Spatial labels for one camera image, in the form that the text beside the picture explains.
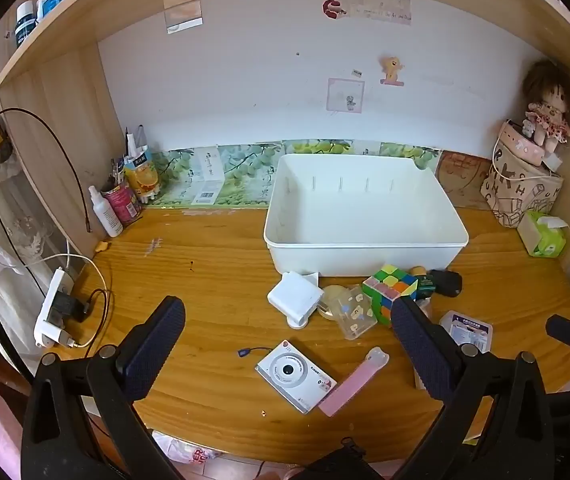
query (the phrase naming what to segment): pen holder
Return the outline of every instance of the pen holder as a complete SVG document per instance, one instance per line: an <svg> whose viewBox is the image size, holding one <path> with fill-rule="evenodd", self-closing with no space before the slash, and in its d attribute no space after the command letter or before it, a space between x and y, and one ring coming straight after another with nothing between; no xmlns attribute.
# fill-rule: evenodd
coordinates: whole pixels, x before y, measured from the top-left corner
<svg viewBox="0 0 570 480"><path fill-rule="evenodd" d="M124 226L140 218L142 206L127 181L118 184L107 192L103 192L102 195L108 200L118 220Z"/></svg>

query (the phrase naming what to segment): green tissue package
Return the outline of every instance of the green tissue package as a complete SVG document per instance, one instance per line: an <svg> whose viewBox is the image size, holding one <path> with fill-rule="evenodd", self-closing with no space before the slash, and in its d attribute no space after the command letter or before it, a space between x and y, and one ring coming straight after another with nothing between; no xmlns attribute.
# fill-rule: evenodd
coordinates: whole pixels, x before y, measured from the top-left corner
<svg viewBox="0 0 570 480"><path fill-rule="evenodd" d="M565 245L563 227L568 225L556 216L527 211L518 224L518 234L529 256L555 258Z"/></svg>

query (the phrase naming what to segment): metal screw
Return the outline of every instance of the metal screw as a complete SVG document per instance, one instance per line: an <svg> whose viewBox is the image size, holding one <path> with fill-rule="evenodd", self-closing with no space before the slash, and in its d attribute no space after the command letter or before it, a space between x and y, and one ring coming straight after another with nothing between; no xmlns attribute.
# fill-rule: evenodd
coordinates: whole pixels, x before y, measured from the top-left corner
<svg viewBox="0 0 570 480"><path fill-rule="evenodd" d="M471 343L465 343L460 347L460 349L467 357L476 357L478 355L478 348Z"/></svg>
<svg viewBox="0 0 570 480"><path fill-rule="evenodd" d="M106 345L103 346L100 350L98 350L98 355L103 359L108 359L112 357L116 353L116 347L114 345Z"/></svg>
<svg viewBox="0 0 570 480"><path fill-rule="evenodd" d="M40 362L45 366L52 365L54 362L56 362L56 354L53 354L51 352L49 354L45 354L43 355L43 358L40 360Z"/></svg>
<svg viewBox="0 0 570 480"><path fill-rule="evenodd" d="M523 352L520 354L520 356L522 357L523 361L526 363L532 364L536 362L536 358L531 352Z"/></svg>

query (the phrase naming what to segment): white power adapter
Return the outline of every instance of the white power adapter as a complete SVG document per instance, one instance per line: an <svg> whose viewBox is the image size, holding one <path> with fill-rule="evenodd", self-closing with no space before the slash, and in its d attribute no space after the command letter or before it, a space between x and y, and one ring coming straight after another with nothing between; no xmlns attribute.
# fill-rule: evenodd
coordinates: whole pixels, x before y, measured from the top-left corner
<svg viewBox="0 0 570 480"><path fill-rule="evenodd" d="M307 319L322 296L322 288L313 285L296 272L285 272L271 289L267 301L287 316L287 324L295 329L307 325Z"/></svg>
<svg viewBox="0 0 570 480"><path fill-rule="evenodd" d="M62 315L52 308L52 303L57 292L71 294L74 280L67 274L63 267L58 267L49 283L49 290L43 300L43 305L34 326L34 339L36 345L43 348L52 348L54 343L71 348L74 345L73 338L65 332L65 323Z"/></svg>

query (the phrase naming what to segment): wooden desk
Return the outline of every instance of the wooden desk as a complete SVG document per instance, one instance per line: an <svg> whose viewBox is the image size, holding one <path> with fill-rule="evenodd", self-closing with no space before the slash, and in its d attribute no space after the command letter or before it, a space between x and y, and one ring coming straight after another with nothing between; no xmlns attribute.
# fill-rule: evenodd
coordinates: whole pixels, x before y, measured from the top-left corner
<svg viewBox="0 0 570 480"><path fill-rule="evenodd" d="M372 462L407 457L441 403L414 387L412 366L394 334L375 326L347 341L319 314L305 329L290 329L266 299L280 278L262 240L266 212L192 213L147 210L95 257L115 305L101 345L118 344L167 294L186 306L183 334L149 396L136 403L145 423L185 440L274 462L311 462L339 447L347 435ZM491 212L461 209L459 214L470 242L450 268L463 275L463 292L455 299L434 297L434 319L458 310L492 323L492 351L507 358L532 352L546 389L557 390L570 380L570 349L545 335L545 321L554 313L570 319L570 285L559 263L529 257L516 230L498 225ZM154 238L162 241L146 255ZM327 278L321 286L357 281ZM86 266L76 294L86 298L98 286L95 271ZM70 327L77 340L86 341L94 332L99 310L81 326ZM319 410L301 415L254 370L262 352L245 358L236 353L283 339L337 381L373 346L391 359L334 417ZM482 406L475 431L481 430L488 407L488 402Z"/></svg>

